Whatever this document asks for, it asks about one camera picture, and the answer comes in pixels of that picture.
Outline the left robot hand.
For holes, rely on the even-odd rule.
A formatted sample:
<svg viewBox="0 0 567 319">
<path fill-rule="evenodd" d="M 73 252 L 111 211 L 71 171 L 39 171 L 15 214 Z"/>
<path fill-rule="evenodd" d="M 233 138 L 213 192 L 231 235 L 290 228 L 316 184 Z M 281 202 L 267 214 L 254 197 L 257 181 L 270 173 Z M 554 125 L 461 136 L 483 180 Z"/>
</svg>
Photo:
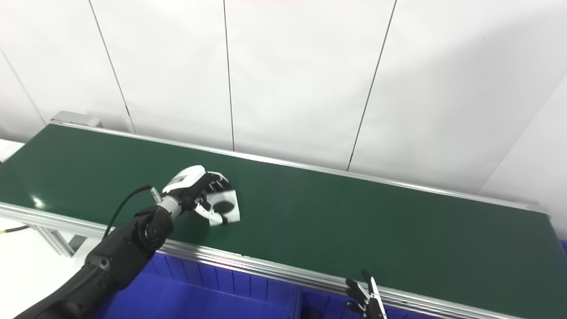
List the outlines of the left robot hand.
<svg viewBox="0 0 567 319">
<path fill-rule="evenodd" d="M 158 206 L 172 219 L 184 211 L 193 211 L 209 221 L 210 226 L 241 220 L 237 194 L 220 172 L 206 171 L 201 165 L 180 171 L 162 191 Z"/>
</svg>

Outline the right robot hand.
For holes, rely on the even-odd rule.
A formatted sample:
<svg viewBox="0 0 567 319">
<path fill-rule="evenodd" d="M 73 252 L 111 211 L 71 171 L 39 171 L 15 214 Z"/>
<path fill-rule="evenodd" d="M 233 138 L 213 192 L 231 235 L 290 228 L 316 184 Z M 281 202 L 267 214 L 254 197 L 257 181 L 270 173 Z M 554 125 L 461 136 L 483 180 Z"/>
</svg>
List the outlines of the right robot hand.
<svg viewBox="0 0 567 319">
<path fill-rule="evenodd" d="M 361 276 L 367 283 L 367 289 L 358 281 L 350 278 L 345 280 L 345 293 L 352 299 L 347 301 L 346 308 L 362 315 L 365 319 L 386 319 L 387 315 L 375 278 L 365 268 L 361 269 Z"/>
</svg>

